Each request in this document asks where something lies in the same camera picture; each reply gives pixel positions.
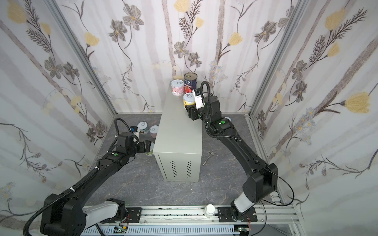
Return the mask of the yellow label can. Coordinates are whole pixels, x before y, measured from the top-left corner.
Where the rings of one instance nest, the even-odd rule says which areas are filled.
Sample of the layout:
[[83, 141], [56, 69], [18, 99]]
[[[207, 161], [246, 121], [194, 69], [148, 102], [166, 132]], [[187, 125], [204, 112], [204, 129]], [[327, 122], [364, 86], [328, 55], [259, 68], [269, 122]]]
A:
[[188, 92], [183, 95], [183, 103], [185, 108], [188, 106], [195, 105], [195, 96], [192, 92]]

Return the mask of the green label can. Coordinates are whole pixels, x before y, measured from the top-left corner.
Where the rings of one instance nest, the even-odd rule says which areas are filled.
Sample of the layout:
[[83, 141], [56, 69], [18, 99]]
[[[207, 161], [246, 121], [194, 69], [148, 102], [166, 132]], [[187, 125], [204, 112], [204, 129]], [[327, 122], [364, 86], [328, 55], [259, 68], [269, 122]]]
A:
[[146, 153], [147, 156], [152, 156], [152, 155], [153, 155], [154, 145], [155, 145], [155, 144], [152, 142], [152, 143], [151, 143], [151, 146], [150, 146], [150, 151]]

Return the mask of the pink white can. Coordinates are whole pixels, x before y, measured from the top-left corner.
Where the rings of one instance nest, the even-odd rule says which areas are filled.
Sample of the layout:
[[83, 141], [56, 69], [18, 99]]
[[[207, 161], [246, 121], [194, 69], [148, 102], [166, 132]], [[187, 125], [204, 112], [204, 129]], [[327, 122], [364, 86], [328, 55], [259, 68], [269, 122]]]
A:
[[184, 95], [184, 81], [180, 79], [171, 81], [171, 91], [174, 96]]

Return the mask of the blue red tomato can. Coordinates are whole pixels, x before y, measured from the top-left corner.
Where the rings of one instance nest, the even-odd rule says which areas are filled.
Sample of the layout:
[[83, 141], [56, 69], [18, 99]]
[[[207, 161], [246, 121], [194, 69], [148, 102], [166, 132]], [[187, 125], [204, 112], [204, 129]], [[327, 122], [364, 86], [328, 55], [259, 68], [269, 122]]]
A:
[[197, 74], [193, 72], [187, 72], [184, 75], [184, 92], [190, 93], [197, 89]]

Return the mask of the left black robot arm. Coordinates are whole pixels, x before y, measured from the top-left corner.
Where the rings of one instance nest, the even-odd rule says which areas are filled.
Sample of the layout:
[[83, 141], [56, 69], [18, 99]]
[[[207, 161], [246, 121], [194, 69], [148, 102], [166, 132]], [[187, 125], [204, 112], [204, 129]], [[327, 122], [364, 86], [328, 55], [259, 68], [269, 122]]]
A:
[[23, 235], [31, 235], [30, 226], [39, 216], [42, 217], [40, 232], [47, 236], [79, 236], [99, 223], [129, 220], [130, 213], [121, 200], [111, 198], [94, 207], [84, 208], [88, 199], [107, 179], [131, 162], [131, 157], [152, 150], [150, 140], [140, 141], [137, 126], [127, 126], [125, 132], [120, 132], [117, 125], [115, 128], [115, 139], [96, 166], [69, 189], [47, 197], [43, 207], [26, 222]]

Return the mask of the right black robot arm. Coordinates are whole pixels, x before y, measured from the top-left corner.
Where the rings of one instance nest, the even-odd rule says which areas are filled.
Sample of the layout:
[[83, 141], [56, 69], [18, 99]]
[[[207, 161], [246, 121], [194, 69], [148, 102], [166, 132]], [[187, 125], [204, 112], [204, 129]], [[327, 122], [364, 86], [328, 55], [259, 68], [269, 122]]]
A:
[[203, 81], [200, 88], [195, 90], [195, 98], [194, 105], [185, 107], [189, 118], [203, 121], [206, 133], [231, 151], [248, 177], [242, 186], [242, 193], [231, 202], [229, 211], [223, 214], [234, 221], [242, 221], [256, 203], [277, 190], [281, 179], [278, 167], [261, 159], [242, 139], [234, 124], [221, 114], [220, 102], [211, 93], [207, 81]]

